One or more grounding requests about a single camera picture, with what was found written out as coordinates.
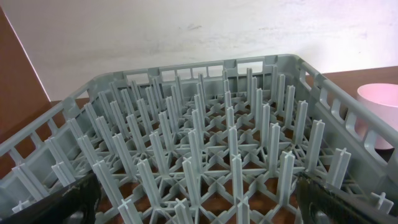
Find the pink plastic cup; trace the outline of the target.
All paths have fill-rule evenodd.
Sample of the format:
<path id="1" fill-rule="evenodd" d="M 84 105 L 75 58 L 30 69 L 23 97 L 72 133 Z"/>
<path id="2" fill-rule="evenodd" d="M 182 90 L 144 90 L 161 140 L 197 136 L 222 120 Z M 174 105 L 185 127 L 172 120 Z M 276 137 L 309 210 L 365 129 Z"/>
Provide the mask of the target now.
<path id="1" fill-rule="evenodd" d="M 374 114 L 372 116 L 380 118 L 394 129 L 393 132 L 389 131 L 389 133 L 397 137 L 397 84 L 370 83 L 362 85 L 357 89 L 356 99 Z M 366 139 L 368 128 L 370 127 L 367 121 L 358 119 L 355 126 L 355 131 L 357 131 L 358 135 Z M 367 141 L 365 143 L 367 150 L 394 148 L 384 137 L 376 133 L 374 137 L 371 136 L 370 141 L 365 141 Z"/>

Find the grey plastic dishwasher rack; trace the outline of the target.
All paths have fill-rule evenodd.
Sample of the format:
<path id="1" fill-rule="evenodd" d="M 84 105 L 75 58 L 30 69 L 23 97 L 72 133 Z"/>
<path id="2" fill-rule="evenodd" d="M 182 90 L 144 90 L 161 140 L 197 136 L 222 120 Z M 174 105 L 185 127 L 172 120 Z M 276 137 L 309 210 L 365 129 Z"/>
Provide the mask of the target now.
<path id="1" fill-rule="evenodd" d="M 397 153 L 365 148 L 397 137 L 372 115 L 290 54 L 105 73 L 1 144 L 1 221 L 89 173 L 94 223 L 304 223 L 300 172 L 397 218 Z"/>

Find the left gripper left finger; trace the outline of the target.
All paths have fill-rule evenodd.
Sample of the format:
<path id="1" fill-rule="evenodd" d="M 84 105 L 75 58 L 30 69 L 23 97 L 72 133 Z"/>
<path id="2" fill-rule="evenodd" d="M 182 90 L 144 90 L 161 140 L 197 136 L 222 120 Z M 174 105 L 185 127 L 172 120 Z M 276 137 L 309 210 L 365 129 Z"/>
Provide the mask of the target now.
<path id="1" fill-rule="evenodd" d="M 100 183 L 94 173 L 89 173 L 7 217 L 1 221 L 1 224 L 94 223 L 100 200 Z"/>

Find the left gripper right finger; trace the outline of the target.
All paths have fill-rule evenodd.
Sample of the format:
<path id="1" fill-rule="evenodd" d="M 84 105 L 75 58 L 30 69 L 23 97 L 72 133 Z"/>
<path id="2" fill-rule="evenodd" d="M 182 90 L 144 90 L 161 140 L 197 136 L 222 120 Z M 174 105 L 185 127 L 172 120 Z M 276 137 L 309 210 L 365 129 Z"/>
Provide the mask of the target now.
<path id="1" fill-rule="evenodd" d="M 308 172 L 297 175 L 296 199 L 304 224 L 397 223 L 397 218 L 326 183 Z"/>

